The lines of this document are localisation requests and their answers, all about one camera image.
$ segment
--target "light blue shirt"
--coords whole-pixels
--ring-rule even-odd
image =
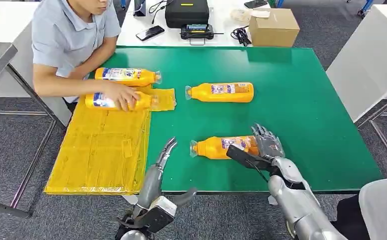
[[[68,77],[102,45],[104,38],[121,32],[113,1],[92,22],[83,21],[67,0],[43,0],[32,20],[33,63],[58,68],[56,75]],[[77,97],[66,97],[73,102]]]

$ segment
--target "orange bottle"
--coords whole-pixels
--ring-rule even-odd
[[[140,96],[140,100],[137,100],[135,102],[134,109],[130,106],[128,107],[130,111],[138,111],[142,109],[153,109],[154,107],[157,106],[158,99],[156,98],[156,96],[151,96],[141,91],[136,91],[136,93]],[[104,94],[100,92],[86,95],[86,99],[84,100],[84,103],[88,108],[118,110],[114,101],[107,98]]]
[[[100,67],[95,72],[95,79],[117,81],[131,87],[144,87],[162,82],[160,71],[153,72],[142,68]]]
[[[226,152],[231,144],[238,144],[244,147],[245,152],[258,155],[257,142],[254,136],[212,136],[204,141],[190,142],[190,156],[204,156],[209,159],[230,159]]]
[[[254,97],[254,86],[250,82],[203,83],[185,88],[186,99],[202,102],[249,103]]]

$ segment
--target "robotic hand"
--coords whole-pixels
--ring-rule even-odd
[[[268,189],[281,206],[292,236],[299,240],[347,240],[322,211],[297,166],[285,158],[279,138],[259,124],[251,128],[259,156],[236,145],[230,145],[226,155],[246,168],[256,169],[266,181],[260,170],[270,173]]]
[[[151,165],[146,172],[137,203],[132,210],[126,212],[123,219],[116,218],[116,221],[120,223],[115,236],[116,240],[148,239],[152,234],[173,222],[177,208],[187,204],[197,194],[197,189],[191,188],[186,193],[173,197],[170,201],[161,192],[164,167],[176,144],[174,137],[165,144],[156,163]]]

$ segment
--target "smartphone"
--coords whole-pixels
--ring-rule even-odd
[[[254,1],[245,2],[243,5],[245,5],[245,7],[249,8],[249,9],[254,9],[254,8],[258,8],[258,7],[267,5],[267,4],[268,3],[265,0],[254,0]]]
[[[136,34],[136,37],[141,41],[145,41],[163,32],[164,28],[160,26],[153,26],[150,29],[139,32],[138,34]]]

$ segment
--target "black case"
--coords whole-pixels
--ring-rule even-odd
[[[165,8],[165,22],[172,29],[185,24],[208,24],[209,17],[207,0],[173,0]]]

